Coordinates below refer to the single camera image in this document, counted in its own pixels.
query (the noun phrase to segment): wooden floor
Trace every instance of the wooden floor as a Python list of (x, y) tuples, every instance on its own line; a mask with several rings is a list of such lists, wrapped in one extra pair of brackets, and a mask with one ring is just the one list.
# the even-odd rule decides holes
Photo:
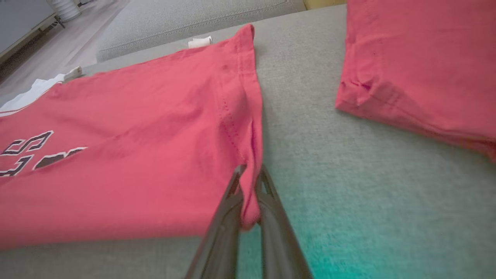
[(37, 78), (49, 79), (58, 73), (96, 63), (98, 39), (130, 0), (94, 0), (81, 6), (82, 14), (56, 26), (44, 37), (3, 65), (0, 106), (26, 92)]

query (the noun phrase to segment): clothing tag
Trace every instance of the clothing tag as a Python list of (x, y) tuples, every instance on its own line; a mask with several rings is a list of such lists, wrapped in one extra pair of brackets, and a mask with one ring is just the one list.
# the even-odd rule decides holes
[(212, 44), (212, 36), (208, 36), (208, 37), (203, 38), (203, 39), (193, 38), (192, 41), (189, 41), (187, 43), (187, 47), (189, 49), (192, 49), (192, 48), (199, 48), (199, 47), (208, 46), (210, 44)]

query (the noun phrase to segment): gray couch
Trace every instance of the gray couch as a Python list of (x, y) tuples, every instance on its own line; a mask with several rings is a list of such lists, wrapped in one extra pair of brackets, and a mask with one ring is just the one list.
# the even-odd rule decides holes
[[(315, 278), (496, 278), (496, 166), (469, 150), (333, 108), (346, 6), (254, 22), (264, 163)], [(226, 39), (239, 27), (205, 34)], [(83, 70), (173, 53), (172, 42)], [(182, 278), (199, 238), (0, 253), (0, 278)], [(239, 278), (261, 278), (260, 231), (241, 238)]]
[(304, 10), (302, 0), (133, 0), (105, 31), (97, 60)]

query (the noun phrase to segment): gray fabric surface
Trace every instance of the gray fabric surface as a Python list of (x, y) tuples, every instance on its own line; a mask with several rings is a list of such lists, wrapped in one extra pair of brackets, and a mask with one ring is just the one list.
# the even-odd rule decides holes
[(303, 10), (302, 0), (134, 0), (105, 30), (97, 60)]
[[(314, 277), (496, 278), (496, 166), (333, 108), (345, 14), (336, 6), (254, 23), (264, 163)], [(236, 30), (210, 35), (221, 40)], [(83, 72), (142, 62), (179, 45)], [(182, 278), (197, 244), (134, 240), (6, 251), (0, 278)], [(242, 235), (239, 257), (239, 278), (261, 278), (259, 229)]]

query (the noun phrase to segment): red t-shirt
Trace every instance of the red t-shirt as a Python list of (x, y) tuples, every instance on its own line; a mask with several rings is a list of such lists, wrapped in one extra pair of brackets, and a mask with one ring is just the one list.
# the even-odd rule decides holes
[(259, 215), (254, 30), (56, 84), (0, 118), (0, 248), (202, 234), (236, 166)]
[(350, 0), (336, 108), (496, 161), (496, 1)]

